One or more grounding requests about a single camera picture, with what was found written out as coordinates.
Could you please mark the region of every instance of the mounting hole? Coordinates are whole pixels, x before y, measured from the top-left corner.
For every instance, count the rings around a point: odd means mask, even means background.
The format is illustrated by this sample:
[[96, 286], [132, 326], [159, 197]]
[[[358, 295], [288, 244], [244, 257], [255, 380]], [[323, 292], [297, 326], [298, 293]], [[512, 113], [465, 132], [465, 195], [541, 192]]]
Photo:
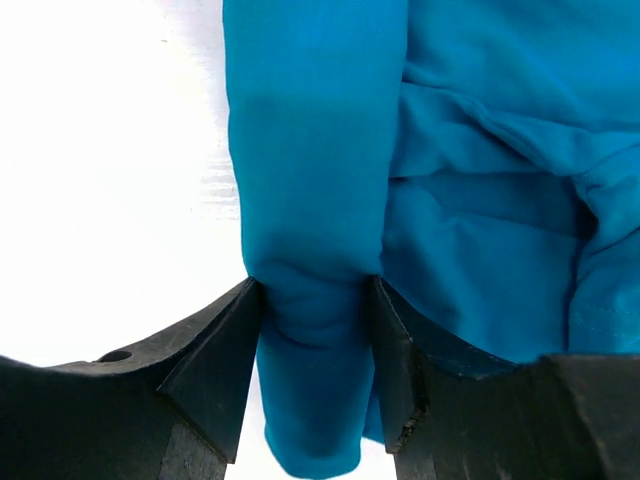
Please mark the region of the mounting hole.
[[127, 350], [114, 350], [113, 352], [109, 352], [106, 355], [103, 355], [98, 362], [100, 363], [112, 363], [119, 362], [120, 360], [126, 360], [127, 358], [133, 355], [131, 352]]

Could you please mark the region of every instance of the screw hole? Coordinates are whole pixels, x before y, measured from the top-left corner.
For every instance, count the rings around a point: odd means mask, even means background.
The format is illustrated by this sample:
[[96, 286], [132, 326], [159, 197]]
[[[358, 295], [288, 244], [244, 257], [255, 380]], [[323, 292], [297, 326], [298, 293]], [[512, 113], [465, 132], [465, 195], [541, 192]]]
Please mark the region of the screw hole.
[[126, 360], [131, 357], [133, 354], [128, 352], [127, 350], [114, 350], [113, 352], [109, 352], [106, 355], [103, 355], [98, 359], [99, 363], [112, 363], [119, 362], [121, 360]]

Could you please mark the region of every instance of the white background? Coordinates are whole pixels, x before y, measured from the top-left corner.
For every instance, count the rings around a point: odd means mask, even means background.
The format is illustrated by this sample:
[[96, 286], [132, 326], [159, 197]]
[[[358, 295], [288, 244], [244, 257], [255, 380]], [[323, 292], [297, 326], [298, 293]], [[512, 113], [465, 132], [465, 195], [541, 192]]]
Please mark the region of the white background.
[[[0, 0], [0, 354], [94, 360], [244, 278], [220, 10]], [[228, 479], [289, 478], [263, 427], [254, 372]], [[393, 461], [364, 440], [342, 478]]]

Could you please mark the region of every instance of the black plastic part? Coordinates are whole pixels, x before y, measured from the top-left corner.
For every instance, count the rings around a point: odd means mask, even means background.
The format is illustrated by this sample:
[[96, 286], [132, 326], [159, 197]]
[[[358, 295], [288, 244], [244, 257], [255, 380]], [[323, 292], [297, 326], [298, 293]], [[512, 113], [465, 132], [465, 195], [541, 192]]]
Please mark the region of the black plastic part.
[[368, 303], [399, 480], [640, 478], [640, 357], [478, 350], [376, 278]]
[[261, 305], [249, 279], [93, 363], [36, 368], [0, 357], [0, 479], [223, 479]]

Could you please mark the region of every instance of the blue fabric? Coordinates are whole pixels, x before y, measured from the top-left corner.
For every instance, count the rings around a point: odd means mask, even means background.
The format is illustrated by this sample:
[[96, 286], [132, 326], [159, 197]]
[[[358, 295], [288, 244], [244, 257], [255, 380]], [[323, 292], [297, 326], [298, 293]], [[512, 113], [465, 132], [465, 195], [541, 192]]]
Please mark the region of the blue fabric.
[[640, 351], [640, 2], [226, 0], [224, 27], [287, 472], [380, 439], [368, 275], [512, 361]]

